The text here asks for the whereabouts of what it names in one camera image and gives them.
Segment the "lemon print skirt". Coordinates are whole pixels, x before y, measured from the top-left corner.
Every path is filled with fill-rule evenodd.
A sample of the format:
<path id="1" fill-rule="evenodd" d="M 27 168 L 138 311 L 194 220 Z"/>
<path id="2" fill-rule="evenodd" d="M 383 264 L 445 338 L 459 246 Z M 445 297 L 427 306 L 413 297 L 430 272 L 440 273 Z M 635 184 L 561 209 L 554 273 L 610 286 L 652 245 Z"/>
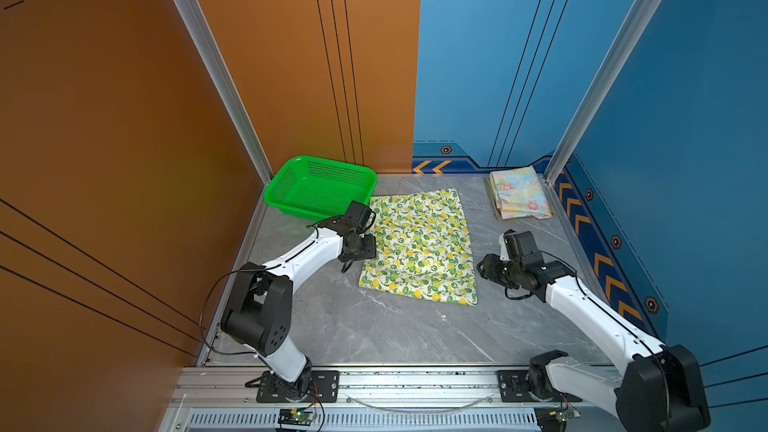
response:
<path id="1" fill-rule="evenodd" d="M 475 306 L 477 282 L 470 232 L 454 188 L 374 196 L 377 255 L 359 286 L 394 295 Z"/>

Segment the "pastel floral skirt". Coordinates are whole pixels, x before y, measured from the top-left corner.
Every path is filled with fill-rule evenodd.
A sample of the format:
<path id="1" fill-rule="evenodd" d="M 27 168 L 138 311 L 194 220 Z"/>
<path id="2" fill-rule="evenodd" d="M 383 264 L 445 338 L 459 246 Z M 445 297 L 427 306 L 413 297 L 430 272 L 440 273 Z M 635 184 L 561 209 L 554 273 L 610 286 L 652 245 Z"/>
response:
<path id="1" fill-rule="evenodd" d="M 533 166 L 493 171 L 490 186 L 502 219 L 552 217 L 541 180 Z"/>

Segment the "olive green skirt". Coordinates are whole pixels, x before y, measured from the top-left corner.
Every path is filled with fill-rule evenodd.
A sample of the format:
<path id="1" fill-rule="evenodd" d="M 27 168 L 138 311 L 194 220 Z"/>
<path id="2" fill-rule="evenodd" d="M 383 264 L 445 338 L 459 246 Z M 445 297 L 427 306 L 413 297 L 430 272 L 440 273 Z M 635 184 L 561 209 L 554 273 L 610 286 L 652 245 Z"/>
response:
<path id="1" fill-rule="evenodd" d="M 502 215 L 501 215 L 501 212 L 500 212 L 499 207 L 497 205 L 494 188 L 491 185 L 491 182 L 490 182 L 489 178 L 485 178 L 484 179 L 484 186 L 485 186 L 485 189 L 486 189 L 489 201 L 490 201 L 491 210 L 493 211 L 495 218 L 497 220 L 501 221 L 502 220 Z"/>

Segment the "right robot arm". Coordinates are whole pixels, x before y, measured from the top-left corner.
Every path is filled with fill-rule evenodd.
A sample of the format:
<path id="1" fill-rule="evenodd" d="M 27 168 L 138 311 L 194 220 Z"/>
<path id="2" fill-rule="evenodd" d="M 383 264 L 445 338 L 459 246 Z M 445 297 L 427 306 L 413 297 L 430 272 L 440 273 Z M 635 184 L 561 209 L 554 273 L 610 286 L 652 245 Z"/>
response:
<path id="1" fill-rule="evenodd" d="M 529 361 L 520 386 L 531 398 L 585 400 L 616 417 L 628 431 L 701 431 L 711 424 L 696 357 L 667 346 L 612 310 L 577 271 L 538 248 L 529 232 L 506 231 L 501 251 L 476 266 L 480 276 L 519 299 L 537 298 L 578 327 L 610 360 L 612 369 L 583 364 L 553 350 Z"/>

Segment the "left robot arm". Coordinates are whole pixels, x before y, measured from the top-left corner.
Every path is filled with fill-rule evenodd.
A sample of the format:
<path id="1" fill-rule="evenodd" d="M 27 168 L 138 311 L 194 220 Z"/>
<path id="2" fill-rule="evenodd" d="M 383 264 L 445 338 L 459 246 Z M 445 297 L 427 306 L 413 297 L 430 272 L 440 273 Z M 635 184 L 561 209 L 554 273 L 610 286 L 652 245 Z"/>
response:
<path id="1" fill-rule="evenodd" d="M 357 261 L 374 259 L 376 239 L 369 229 L 375 218 L 369 206 L 353 201 L 344 214 L 312 224 L 309 237 L 288 252 L 235 272 L 220 329 L 253 350 L 294 394 L 311 387 L 312 365 L 289 336 L 293 295 L 328 262 L 339 261 L 346 272 Z"/>

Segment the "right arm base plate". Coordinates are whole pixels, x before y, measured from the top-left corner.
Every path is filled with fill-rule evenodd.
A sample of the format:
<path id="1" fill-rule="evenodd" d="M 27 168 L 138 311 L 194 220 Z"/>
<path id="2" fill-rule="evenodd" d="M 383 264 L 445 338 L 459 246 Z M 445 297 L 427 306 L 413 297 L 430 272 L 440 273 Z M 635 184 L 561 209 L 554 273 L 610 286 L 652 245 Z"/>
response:
<path id="1" fill-rule="evenodd" d="M 496 372 L 501 401 L 503 403 L 537 402 L 532 395 L 527 369 L 504 369 Z"/>

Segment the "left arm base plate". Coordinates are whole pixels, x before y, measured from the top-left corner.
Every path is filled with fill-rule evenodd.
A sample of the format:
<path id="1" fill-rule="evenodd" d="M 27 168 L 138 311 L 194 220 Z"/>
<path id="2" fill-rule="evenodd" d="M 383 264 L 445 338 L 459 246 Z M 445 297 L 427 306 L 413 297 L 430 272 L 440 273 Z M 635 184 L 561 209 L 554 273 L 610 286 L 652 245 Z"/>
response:
<path id="1" fill-rule="evenodd" d="M 265 372 L 260 377 L 256 401 L 264 404 L 309 404 L 315 400 L 323 404 L 335 403 L 339 378 L 336 370 L 311 370 L 302 374 L 296 382 L 289 383 L 272 372 Z"/>

